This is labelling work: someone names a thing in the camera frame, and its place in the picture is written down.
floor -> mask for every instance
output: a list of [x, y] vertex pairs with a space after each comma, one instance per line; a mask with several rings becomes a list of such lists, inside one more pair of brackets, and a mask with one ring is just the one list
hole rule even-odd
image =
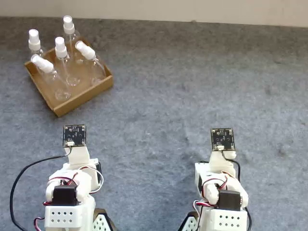
[[[87, 124], [105, 183], [95, 195], [120, 231], [176, 231], [198, 199], [194, 163], [211, 153], [210, 128], [232, 127], [253, 231], [305, 231], [308, 191], [308, 29], [76, 19], [106, 61], [114, 87], [57, 118], [31, 82], [27, 31], [54, 46], [60, 18], [0, 18], [0, 210], [25, 165], [63, 154], [62, 129]], [[19, 223], [44, 215], [48, 176], [64, 159], [29, 169], [15, 192]]]

plastic bottle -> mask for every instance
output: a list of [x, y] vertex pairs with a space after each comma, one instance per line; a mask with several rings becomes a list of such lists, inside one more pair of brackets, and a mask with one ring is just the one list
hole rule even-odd
[[64, 43], [64, 38], [56, 37], [55, 39], [55, 52], [56, 59], [54, 61], [55, 68], [58, 70], [59, 74], [66, 80], [67, 84], [70, 86], [76, 86], [80, 82], [80, 78], [77, 77], [74, 72], [73, 62], [67, 53], [66, 46]]
[[68, 52], [73, 59], [76, 59], [76, 52], [74, 52], [74, 45], [80, 37], [80, 33], [75, 29], [73, 18], [69, 15], [63, 17], [63, 29], [65, 43], [68, 45]]
[[87, 60], [86, 65], [90, 68], [92, 85], [95, 85], [106, 78], [104, 65], [100, 58], [95, 55], [95, 51], [84, 44], [83, 41], [78, 41], [75, 44], [75, 47]]
[[[39, 32], [36, 29], [29, 30], [28, 44], [30, 49], [29, 58], [31, 58], [34, 54], [44, 57], [46, 50], [40, 44]], [[37, 68], [37, 70], [41, 75], [43, 74], [43, 72], [39, 68]]]
[[44, 74], [45, 82], [54, 91], [54, 96], [58, 101], [66, 101], [71, 97], [67, 84], [61, 79], [58, 72], [53, 68], [53, 64], [47, 59], [43, 59], [37, 54], [31, 57], [31, 62], [35, 64]]

black circuit board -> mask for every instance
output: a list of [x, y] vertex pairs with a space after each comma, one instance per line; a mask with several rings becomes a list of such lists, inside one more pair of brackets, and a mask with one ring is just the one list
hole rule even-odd
[[67, 142], [73, 141], [74, 146], [86, 146], [86, 125], [66, 125], [63, 128], [63, 147], [68, 147]]
[[235, 151], [233, 129], [231, 128], [212, 128], [212, 150], [218, 151], [218, 146], [223, 145], [224, 151]]

bottle cap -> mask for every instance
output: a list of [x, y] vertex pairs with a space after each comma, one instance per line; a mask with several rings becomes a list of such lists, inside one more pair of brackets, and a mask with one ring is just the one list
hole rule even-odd
[[39, 32], [36, 29], [29, 30], [29, 48], [32, 51], [38, 51], [40, 49]]
[[75, 44], [75, 47], [86, 59], [91, 60], [95, 58], [95, 51], [91, 47], [84, 44], [83, 41], [78, 41]]
[[67, 56], [67, 50], [64, 43], [64, 38], [56, 37], [54, 41], [56, 43], [56, 48], [55, 48], [56, 56], [58, 58], [65, 58]]
[[43, 59], [42, 57], [40, 57], [38, 54], [34, 54], [31, 57], [31, 62], [33, 62], [35, 66], [37, 66], [46, 74], [53, 71], [53, 64], [49, 62], [47, 59]]
[[74, 34], [75, 26], [73, 23], [73, 18], [69, 15], [63, 17], [63, 29], [64, 32], [68, 35]]

cardboard tray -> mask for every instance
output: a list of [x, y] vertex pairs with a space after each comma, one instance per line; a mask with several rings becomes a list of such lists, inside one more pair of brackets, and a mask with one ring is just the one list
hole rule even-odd
[[[90, 45], [85, 39], [81, 38], [87, 45]], [[45, 56], [46, 59], [53, 63], [55, 59], [55, 50], [54, 48], [49, 50]], [[66, 113], [74, 110], [79, 107], [83, 103], [89, 101], [93, 97], [97, 96], [99, 93], [111, 88], [113, 86], [113, 76], [106, 65], [105, 72], [106, 78], [95, 86], [91, 86], [88, 81], [85, 79], [81, 80], [81, 83], [76, 87], [71, 87], [70, 90], [72, 92], [72, 96], [65, 102], [58, 102], [53, 96], [52, 92], [49, 91], [48, 85], [43, 81], [42, 77], [38, 73], [35, 65], [31, 62], [26, 62], [25, 67], [28, 70], [28, 73], [34, 82], [35, 86], [43, 96], [46, 101], [48, 107], [58, 116], [61, 117]]]

